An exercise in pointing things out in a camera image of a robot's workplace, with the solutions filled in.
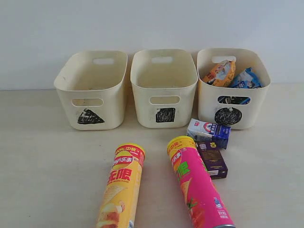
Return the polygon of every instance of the white wall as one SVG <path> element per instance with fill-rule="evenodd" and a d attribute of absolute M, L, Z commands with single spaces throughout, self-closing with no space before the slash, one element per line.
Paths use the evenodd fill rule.
<path fill-rule="evenodd" d="M 304 81 L 303 0 L 2 0 L 0 89 L 48 89 L 87 49 L 242 47 Z"/>

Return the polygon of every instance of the purple snack box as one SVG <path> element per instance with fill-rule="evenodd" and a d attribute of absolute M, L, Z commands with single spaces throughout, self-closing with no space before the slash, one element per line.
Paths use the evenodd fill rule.
<path fill-rule="evenodd" d="M 202 160 L 204 161 L 211 179 L 227 177 L 228 168 L 219 151 L 219 147 L 216 145 L 216 142 L 198 142 L 197 149 Z"/>

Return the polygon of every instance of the bin handle hole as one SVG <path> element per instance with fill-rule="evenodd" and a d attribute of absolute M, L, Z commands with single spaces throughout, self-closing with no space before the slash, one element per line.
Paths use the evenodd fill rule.
<path fill-rule="evenodd" d="M 150 104 L 152 105 L 176 105 L 180 102 L 179 96 L 152 96 Z"/>
<path fill-rule="evenodd" d="M 151 59 L 152 63 L 172 63 L 173 58 L 168 56 L 168 57 L 153 57 Z"/>
<path fill-rule="evenodd" d="M 72 99 L 72 105 L 76 107 L 100 107 L 104 104 L 101 98 Z"/>
<path fill-rule="evenodd" d="M 211 59 L 213 63 L 220 63 L 223 62 L 224 60 L 236 61 L 237 58 L 235 56 L 213 56 Z"/>
<path fill-rule="evenodd" d="M 226 105 L 247 105 L 251 101 L 247 96 L 219 96 L 218 102 Z"/>
<path fill-rule="evenodd" d="M 111 65 L 114 64 L 114 59 L 112 58 L 94 58 L 93 63 L 97 65 Z"/>

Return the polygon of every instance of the potato chip can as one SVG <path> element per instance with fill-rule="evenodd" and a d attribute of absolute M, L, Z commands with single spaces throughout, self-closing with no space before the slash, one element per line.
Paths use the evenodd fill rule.
<path fill-rule="evenodd" d="M 194 140 L 188 136 L 176 137 L 168 143 L 167 153 L 194 228 L 235 228 Z"/>
<path fill-rule="evenodd" d="M 96 228 L 133 228 L 145 152 L 137 144 L 120 145 L 104 192 Z"/>

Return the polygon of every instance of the pink chip can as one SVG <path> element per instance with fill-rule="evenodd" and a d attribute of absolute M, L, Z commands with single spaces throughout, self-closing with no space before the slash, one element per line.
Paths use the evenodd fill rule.
<path fill-rule="evenodd" d="M 235 228 L 194 140 L 188 136 L 176 137 L 168 143 L 167 153 L 194 228 Z"/>

